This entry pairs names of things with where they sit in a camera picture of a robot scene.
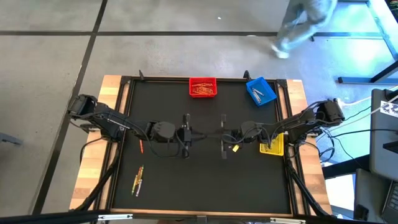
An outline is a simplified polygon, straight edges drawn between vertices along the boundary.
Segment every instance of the black table mat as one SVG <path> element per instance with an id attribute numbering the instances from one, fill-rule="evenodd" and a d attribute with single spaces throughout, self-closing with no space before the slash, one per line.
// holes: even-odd
<path id="1" fill-rule="evenodd" d="M 187 82 L 135 82 L 130 118 L 190 124 L 201 132 L 220 128 L 226 114 L 226 128 L 236 129 L 244 121 L 277 121 L 276 101 L 260 108 L 246 91 L 244 82 L 218 82 L 214 98 L 194 99 Z M 176 144 L 152 143 L 161 155 L 177 150 Z M 189 159 L 164 159 L 153 155 L 144 142 L 127 133 L 116 179 L 112 208 L 186 210 L 203 212 L 290 213 L 289 193 L 283 158 L 259 153 L 259 145 L 245 144 L 234 153 L 227 149 L 221 158 L 220 140 L 205 139 L 190 148 Z M 139 196 L 131 195 L 135 175 L 144 165 Z"/>

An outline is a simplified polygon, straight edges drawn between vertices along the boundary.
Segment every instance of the red plastic tray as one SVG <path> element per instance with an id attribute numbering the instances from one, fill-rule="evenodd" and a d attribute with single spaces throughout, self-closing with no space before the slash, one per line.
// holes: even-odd
<path id="1" fill-rule="evenodd" d="M 195 87 L 193 85 L 196 84 L 201 84 L 201 83 L 211 83 L 213 86 L 209 86 L 207 88 L 212 89 L 213 93 L 212 94 L 198 94 L 194 93 Z M 207 77 L 207 78 L 190 78 L 189 79 L 189 95 L 191 95 L 194 98 L 211 98 L 217 95 L 217 82 L 216 78 L 213 77 Z"/>

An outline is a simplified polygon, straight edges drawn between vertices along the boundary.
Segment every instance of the plastic bin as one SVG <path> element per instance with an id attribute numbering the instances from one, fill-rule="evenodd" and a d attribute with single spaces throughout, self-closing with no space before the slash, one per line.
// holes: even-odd
<path id="1" fill-rule="evenodd" d="M 256 89 L 264 95 L 264 96 L 262 96 L 260 94 L 257 94 L 259 96 L 259 98 L 261 99 L 261 102 L 257 101 L 256 97 L 253 94 L 252 89 Z M 264 105 L 264 104 L 270 102 L 271 100 L 276 99 L 276 95 L 275 95 L 274 91 L 272 91 L 272 89 L 268 85 L 267 81 L 262 77 L 259 77 L 255 80 L 247 82 L 246 90 L 249 92 L 249 94 L 253 98 L 254 102 L 257 104 L 257 106 Z"/>
<path id="2" fill-rule="evenodd" d="M 195 85 L 198 84 L 212 84 L 212 86 L 206 86 L 207 89 L 213 90 L 213 93 L 195 93 Z M 207 78 L 190 78 L 189 79 L 189 95 L 193 98 L 211 98 L 217 95 L 217 82 L 216 78 L 214 77 L 207 77 Z"/>

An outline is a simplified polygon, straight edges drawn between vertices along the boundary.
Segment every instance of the red pencil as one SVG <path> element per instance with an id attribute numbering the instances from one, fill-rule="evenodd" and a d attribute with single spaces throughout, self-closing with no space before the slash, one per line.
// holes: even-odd
<path id="1" fill-rule="evenodd" d="M 141 147 L 141 154 L 144 153 L 144 146 L 142 146 L 142 140 L 139 140 L 139 146 Z"/>

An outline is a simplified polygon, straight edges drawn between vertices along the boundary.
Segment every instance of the metal stand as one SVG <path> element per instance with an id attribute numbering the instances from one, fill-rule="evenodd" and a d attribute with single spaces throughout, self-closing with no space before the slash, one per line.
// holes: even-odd
<path id="1" fill-rule="evenodd" d="M 327 180 L 342 175 L 353 174 L 358 168 L 369 170 L 369 154 L 366 156 L 358 157 L 355 160 L 351 159 L 335 165 L 322 167 L 322 171 L 325 180 Z"/>
<path id="2" fill-rule="evenodd" d="M 341 84 L 379 84 L 379 85 L 398 85 L 398 78 L 388 78 L 390 75 L 398 72 L 398 61 L 388 66 L 372 78 L 358 77 L 339 77 L 338 83 Z"/>
<path id="3" fill-rule="evenodd" d="M 8 134 L 0 133 L 0 142 L 10 142 L 13 144 L 21 145 L 22 141 L 18 138 L 9 136 Z"/>

